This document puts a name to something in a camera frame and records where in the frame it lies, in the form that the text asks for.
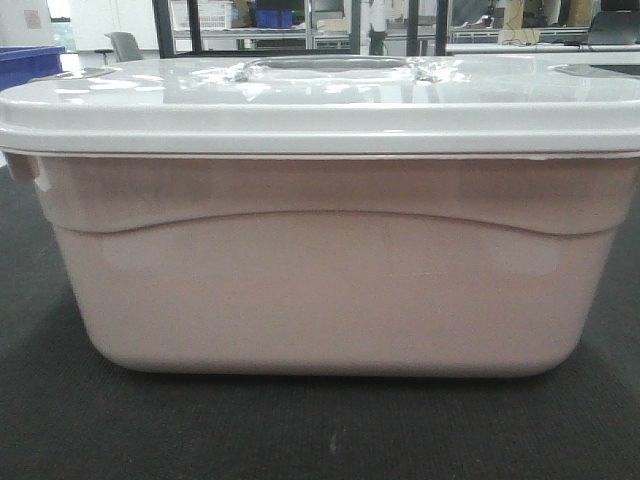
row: dark gray carpet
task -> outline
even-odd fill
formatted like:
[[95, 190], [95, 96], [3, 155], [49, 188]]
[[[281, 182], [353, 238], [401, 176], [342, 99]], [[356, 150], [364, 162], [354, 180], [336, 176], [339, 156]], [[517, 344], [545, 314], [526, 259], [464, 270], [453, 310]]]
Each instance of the dark gray carpet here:
[[0, 233], [1, 479], [640, 479], [638, 196], [579, 348], [510, 381], [128, 372], [6, 168]]

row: lid handle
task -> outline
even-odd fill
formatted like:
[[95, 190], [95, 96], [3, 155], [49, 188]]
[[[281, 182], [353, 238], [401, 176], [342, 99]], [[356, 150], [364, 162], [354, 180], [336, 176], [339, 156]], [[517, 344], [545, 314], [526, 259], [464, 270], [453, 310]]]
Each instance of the lid handle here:
[[235, 74], [235, 81], [293, 80], [314, 78], [415, 79], [415, 66], [399, 57], [358, 55], [309, 55], [262, 58], [247, 63]]
[[245, 70], [259, 67], [295, 70], [345, 71], [379, 70], [407, 67], [405, 58], [367, 57], [359, 55], [317, 55], [298, 57], [261, 58], [247, 63]]

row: pink plastic storage box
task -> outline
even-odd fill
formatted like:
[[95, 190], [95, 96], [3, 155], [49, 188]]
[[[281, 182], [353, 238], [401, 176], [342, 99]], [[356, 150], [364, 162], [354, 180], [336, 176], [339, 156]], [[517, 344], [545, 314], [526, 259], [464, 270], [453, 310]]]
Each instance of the pink plastic storage box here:
[[640, 81], [534, 57], [148, 60], [2, 92], [87, 332], [146, 371], [523, 376], [577, 344]]

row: basket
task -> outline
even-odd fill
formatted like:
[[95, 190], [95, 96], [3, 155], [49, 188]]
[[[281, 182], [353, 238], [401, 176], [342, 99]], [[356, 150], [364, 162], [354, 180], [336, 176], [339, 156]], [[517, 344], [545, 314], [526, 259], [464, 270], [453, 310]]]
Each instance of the basket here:
[[[189, 11], [186, 0], [172, 0], [173, 29], [189, 30]], [[233, 2], [226, 0], [200, 0], [198, 2], [200, 30], [226, 30], [233, 23]]]
[[256, 10], [256, 26], [258, 28], [291, 28], [293, 11], [291, 10]]
[[0, 47], [0, 90], [62, 72], [64, 47]]

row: container wall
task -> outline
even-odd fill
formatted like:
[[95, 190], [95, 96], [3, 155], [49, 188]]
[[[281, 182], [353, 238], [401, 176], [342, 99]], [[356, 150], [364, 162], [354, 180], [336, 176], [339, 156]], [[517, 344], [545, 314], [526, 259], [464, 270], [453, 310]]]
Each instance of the container wall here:
[[89, 336], [126, 367], [521, 376], [575, 347], [614, 231], [308, 212], [56, 234]]
[[387, 212], [583, 234], [617, 226], [638, 159], [37, 159], [47, 218], [78, 231], [270, 212]]

